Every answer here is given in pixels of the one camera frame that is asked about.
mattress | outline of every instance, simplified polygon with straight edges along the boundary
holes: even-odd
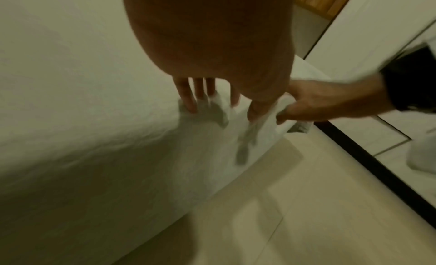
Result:
[[[250,124],[224,80],[189,114],[121,0],[0,0],[0,26],[0,264],[111,264],[296,124],[275,123],[290,96]]]

dark sleeve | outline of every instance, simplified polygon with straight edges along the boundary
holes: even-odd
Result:
[[[397,110],[436,113],[436,59],[427,44],[403,52],[380,72]]]

white wall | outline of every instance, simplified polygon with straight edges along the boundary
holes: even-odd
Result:
[[[436,0],[350,0],[306,60],[351,78],[377,68],[434,17]]]

